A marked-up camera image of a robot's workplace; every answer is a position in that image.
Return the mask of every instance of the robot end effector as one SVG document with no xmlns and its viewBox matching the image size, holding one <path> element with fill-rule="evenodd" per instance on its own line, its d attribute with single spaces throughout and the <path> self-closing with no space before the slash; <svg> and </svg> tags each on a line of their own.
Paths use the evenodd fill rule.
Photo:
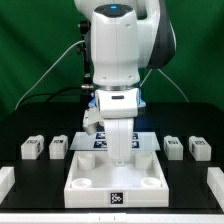
<svg viewBox="0 0 224 224">
<path fill-rule="evenodd" d="M 139 67 L 162 68 L 175 54 L 175 36 L 164 0 L 75 0 L 90 21 L 91 59 L 97 107 L 85 112 L 83 127 L 96 131 L 103 119 L 110 158 L 127 161 L 138 114 Z M 138 20 L 138 15 L 147 14 Z"/>
</svg>

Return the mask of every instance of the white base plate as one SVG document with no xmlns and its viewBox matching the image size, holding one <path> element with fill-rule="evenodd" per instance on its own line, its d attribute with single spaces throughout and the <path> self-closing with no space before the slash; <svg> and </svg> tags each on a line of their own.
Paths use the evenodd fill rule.
<svg viewBox="0 0 224 224">
<path fill-rule="evenodd" d="M 154 133 L 141 134 L 142 136 L 151 136 L 148 141 L 150 140 L 154 146 L 156 145 L 154 149 L 160 149 Z M 124 166 L 115 166 L 114 162 L 109 159 L 107 151 L 102 151 L 102 149 L 98 151 L 92 147 L 92 150 L 88 152 L 75 152 L 64 189 L 65 208 L 168 207 L 169 188 L 156 153 L 151 152 L 152 167 L 140 170 L 135 167 L 135 154 L 138 153 L 136 150 L 132 151 L 130 161 L 126 162 Z M 83 153 L 94 154 L 94 169 L 84 171 L 79 168 L 78 157 Z M 79 178 L 89 179 L 91 187 L 73 188 L 72 182 Z M 141 185 L 144 178 L 156 178 L 161 182 L 161 186 L 145 188 Z"/>
<path fill-rule="evenodd" d="M 160 150 L 154 132 L 138 132 L 133 134 L 133 150 L 157 151 Z M 95 135 L 87 135 L 85 132 L 77 132 L 73 139 L 70 150 L 92 151 L 107 150 L 104 132 Z"/>
</svg>

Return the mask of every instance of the black cable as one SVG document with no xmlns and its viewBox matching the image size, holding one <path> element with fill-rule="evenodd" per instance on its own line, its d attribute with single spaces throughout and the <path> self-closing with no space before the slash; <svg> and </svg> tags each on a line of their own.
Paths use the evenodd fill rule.
<svg viewBox="0 0 224 224">
<path fill-rule="evenodd" d="M 54 97 L 58 96 L 58 94 L 60 93 L 65 93 L 65 92 L 68 92 L 69 90 L 74 90 L 74 89 L 81 90 L 82 88 L 80 86 L 72 86 L 72 87 L 66 87 L 61 90 L 58 90 L 57 92 L 51 94 L 51 96 L 45 101 L 45 103 L 49 103 Z"/>
<path fill-rule="evenodd" d="M 31 99 L 31 98 L 35 98 L 35 97 L 39 97 L 39 96 L 79 96 L 77 94 L 64 94 L 64 93 L 59 93 L 57 95 L 55 95 L 55 93 L 40 93 L 40 94 L 33 94 L 33 95 L 30 95 L 30 96 L 27 96 L 26 98 L 24 98 L 23 100 L 20 101 L 20 103 L 18 104 L 18 108 L 27 100 Z"/>
</svg>

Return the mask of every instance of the white cube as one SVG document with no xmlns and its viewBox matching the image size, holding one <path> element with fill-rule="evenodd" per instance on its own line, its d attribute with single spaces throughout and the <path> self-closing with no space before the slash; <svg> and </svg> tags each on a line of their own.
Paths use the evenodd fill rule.
<svg viewBox="0 0 224 224">
<path fill-rule="evenodd" d="M 202 137 L 192 136 L 189 138 L 189 150 L 196 161 L 211 160 L 211 146 Z"/>
<path fill-rule="evenodd" d="M 168 160 L 183 160 L 183 145 L 177 137 L 164 138 L 164 151 Z"/>
<path fill-rule="evenodd" d="M 50 159 L 64 159 L 68 150 L 68 137 L 65 135 L 54 137 L 50 146 Z"/>
<path fill-rule="evenodd" d="M 35 160 L 44 149 L 42 135 L 29 137 L 21 146 L 22 159 Z"/>
</svg>

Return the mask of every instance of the white part holder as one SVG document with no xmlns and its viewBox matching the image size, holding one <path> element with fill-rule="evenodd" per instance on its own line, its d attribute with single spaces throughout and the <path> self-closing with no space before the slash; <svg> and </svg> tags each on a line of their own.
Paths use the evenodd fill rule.
<svg viewBox="0 0 224 224">
<path fill-rule="evenodd" d="M 68 137 L 65 135 L 54 137 L 49 146 L 50 159 L 64 159 L 67 150 Z"/>
<path fill-rule="evenodd" d="M 15 183 L 14 167 L 2 167 L 0 170 L 0 204 Z"/>
<path fill-rule="evenodd" d="M 189 138 L 189 150 L 196 161 L 211 160 L 211 146 L 202 137 L 192 136 Z"/>
<path fill-rule="evenodd" d="M 164 138 L 164 151 L 168 160 L 183 160 L 183 145 L 177 137 L 166 136 Z"/>
<path fill-rule="evenodd" d="M 222 170 L 218 167 L 209 167 L 207 183 L 224 211 L 224 173 Z"/>
<path fill-rule="evenodd" d="M 21 146 L 22 159 L 35 160 L 44 149 L 42 135 L 29 137 Z"/>
<path fill-rule="evenodd" d="M 143 155 L 148 165 L 138 167 Z M 80 157 L 89 158 L 81 169 Z M 89 160 L 95 160 L 95 166 L 83 169 L 84 163 L 89 168 Z M 169 188 L 155 152 L 132 151 L 124 166 L 116 166 L 106 151 L 76 151 L 64 200 L 65 208 L 167 207 Z"/>
</svg>

